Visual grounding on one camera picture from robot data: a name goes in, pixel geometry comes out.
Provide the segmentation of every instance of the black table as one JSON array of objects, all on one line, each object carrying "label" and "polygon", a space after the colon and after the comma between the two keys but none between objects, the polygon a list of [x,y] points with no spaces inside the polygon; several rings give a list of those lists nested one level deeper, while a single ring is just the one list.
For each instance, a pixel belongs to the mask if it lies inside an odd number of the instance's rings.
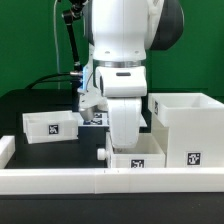
[{"label": "black table", "polygon": [[[6,168],[104,167],[96,159],[96,148],[104,144],[103,128],[81,129],[78,142],[26,143],[22,113],[70,110],[71,104],[69,90],[14,90],[1,97],[0,136],[16,136],[16,155]],[[86,136],[93,138],[87,141]],[[61,147],[66,150],[65,154],[61,153]],[[221,224],[224,223],[224,194],[0,196],[0,223]]]}]

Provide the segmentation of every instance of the white plastic bin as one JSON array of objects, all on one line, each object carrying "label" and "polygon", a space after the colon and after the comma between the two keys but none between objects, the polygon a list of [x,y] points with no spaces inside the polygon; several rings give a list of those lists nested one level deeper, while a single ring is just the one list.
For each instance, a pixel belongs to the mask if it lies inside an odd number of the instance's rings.
[{"label": "white plastic bin", "polygon": [[77,139],[78,121],[72,111],[23,114],[23,130],[28,143]]},{"label": "white plastic bin", "polygon": [[109,155],[109,168],[149,168],[164,167],[165,154],[150,133],[140,133],[134,149],[122,149],[114,152],[110,134],[106,135],[106,152]]},{"label": "white plastic bin", "polygon": [[201,93],[150,94],[152,134],[167,167],[224,166],[224,105]]}]

